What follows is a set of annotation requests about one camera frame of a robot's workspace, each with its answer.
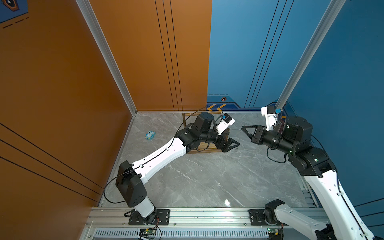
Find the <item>wooden jewelry display stand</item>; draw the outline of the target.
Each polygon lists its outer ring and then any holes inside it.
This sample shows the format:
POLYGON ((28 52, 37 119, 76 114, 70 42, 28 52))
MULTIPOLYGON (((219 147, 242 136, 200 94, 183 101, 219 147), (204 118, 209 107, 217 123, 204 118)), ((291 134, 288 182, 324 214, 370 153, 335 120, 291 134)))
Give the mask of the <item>wooden jewelry display stand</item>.
POLYGON ((183 145, 187 148, 187 153, 190 151, 203 152, 210 145, 215 146, 217 140, 216 121, 214 115, 208 112, 201 112, 196 116, 196 119, 191 123, 183 122, 184 127, 176 134, 180 138, 183 145))

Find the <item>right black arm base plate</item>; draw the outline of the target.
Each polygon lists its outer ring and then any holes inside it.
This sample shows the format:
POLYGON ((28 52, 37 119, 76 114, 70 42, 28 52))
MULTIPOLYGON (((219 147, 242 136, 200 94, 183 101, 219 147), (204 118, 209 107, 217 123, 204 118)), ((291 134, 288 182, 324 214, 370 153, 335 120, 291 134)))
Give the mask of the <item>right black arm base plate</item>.
POLYGON ((277 227, 288 226, 277 219, 277 215, 272 210, 251 209, 248 210, 252 226, 277 227))

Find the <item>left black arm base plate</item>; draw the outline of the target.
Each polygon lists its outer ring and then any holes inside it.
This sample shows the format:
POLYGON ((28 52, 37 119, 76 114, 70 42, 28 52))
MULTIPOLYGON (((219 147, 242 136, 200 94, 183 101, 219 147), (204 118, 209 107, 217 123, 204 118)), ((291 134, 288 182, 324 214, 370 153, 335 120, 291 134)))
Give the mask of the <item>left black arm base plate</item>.
POLYGON ((155 209, 149 216, 143 218, 137 210, 129 215, 129 225, 144 226, 157 225, 167 226, 170 220, 170 209, 155 209))

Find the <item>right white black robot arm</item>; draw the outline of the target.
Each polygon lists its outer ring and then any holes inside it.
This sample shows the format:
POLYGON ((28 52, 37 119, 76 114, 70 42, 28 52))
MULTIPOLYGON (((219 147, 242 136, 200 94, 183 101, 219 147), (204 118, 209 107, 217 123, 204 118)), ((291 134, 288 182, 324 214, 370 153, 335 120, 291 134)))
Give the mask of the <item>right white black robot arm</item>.
POLYGON ((281 151, 318 197, 329 223, 316 221, 293 210, 285 202, 274 200, 265 205, 269 225, 288 225, 310 240, 374 240, 345 193, 337 168, 327 152, 311 145, 313 126, 302 117, 288 117, 281 133, 267 127, 243 126, 242 131, 257 145, 281 151))

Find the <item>left green circuit board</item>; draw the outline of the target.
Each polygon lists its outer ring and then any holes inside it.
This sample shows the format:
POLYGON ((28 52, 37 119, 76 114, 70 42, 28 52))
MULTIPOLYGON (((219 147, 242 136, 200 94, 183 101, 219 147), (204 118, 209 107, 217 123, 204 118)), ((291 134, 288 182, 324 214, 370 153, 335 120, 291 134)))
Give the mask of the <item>left green circuit board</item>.
POLYGON ((141 228, 139 231, 140 238, 155 238, 157 235, 157 230, 155 228, 141 228))

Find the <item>green circuit board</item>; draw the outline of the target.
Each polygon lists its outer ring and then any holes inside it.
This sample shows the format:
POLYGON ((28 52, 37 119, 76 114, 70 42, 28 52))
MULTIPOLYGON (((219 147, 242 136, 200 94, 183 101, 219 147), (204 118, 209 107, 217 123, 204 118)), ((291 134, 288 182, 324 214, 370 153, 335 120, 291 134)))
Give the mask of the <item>green circuit board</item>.
POLYGON ((283 240, 284 231, 282 228, 268 228, 269 236, 268 240, 283 240))
POLYGON ((141 228, 139 231, 140 238, 155 238, 157 235, 157 230, 155 228, 141 228))

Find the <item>right green circuit board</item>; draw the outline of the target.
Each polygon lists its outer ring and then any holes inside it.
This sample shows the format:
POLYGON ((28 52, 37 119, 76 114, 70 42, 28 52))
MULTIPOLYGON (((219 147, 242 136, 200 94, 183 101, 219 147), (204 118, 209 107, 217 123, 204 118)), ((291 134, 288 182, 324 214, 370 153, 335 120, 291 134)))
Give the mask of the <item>right green circuit board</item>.
POLYGON ((283 240, 284 231, 282 228, 268 228, 269 236, 268 240, 283 240))

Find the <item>aluminium front rail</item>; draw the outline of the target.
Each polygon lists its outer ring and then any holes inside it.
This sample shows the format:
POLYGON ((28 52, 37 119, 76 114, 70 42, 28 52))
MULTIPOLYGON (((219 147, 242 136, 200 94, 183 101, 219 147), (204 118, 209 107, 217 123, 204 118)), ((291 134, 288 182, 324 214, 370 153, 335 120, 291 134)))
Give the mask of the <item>aluminium front rail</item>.
MULTIPOLYGON (((252 226, 248 208, 159 208, 170 209, 166 227, 256 227, 252 226)), ((129 225, 129 208, 93 208, 87 227, 122 228, 129 225)))

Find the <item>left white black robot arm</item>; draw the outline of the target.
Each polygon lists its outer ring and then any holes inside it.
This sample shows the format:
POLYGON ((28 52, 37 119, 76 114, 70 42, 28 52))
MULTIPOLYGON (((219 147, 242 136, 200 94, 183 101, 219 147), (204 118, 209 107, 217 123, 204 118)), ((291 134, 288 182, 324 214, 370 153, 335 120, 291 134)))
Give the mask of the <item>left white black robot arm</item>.
POLYGON ((234 123, 235 119, 227 113, 216 119, 212 114, 202 112, 193 123, 181 124, 174 137, 152 154, 133 163, 121 163, 117 176, 107 184, 115 183, 123 202, 138 213, 145 224, 156 223, 158 209, 148 197, 145 184, 173 160, 197 150, 201 143, 214 145, 223 153, 237 148, 239 142, 229 136, 229 127, 234 123))

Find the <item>small blue owl toy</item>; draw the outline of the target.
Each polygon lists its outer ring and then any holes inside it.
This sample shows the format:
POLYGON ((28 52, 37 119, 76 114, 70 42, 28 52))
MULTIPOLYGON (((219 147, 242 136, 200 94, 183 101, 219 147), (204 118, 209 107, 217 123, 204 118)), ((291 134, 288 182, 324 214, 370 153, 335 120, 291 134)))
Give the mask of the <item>small blue owl toy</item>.
POLYGON ((148 131, 148 133, 146 134, 146 139, 147 140, 152 140, 155 136, 155 132, 154 131, 148 131))

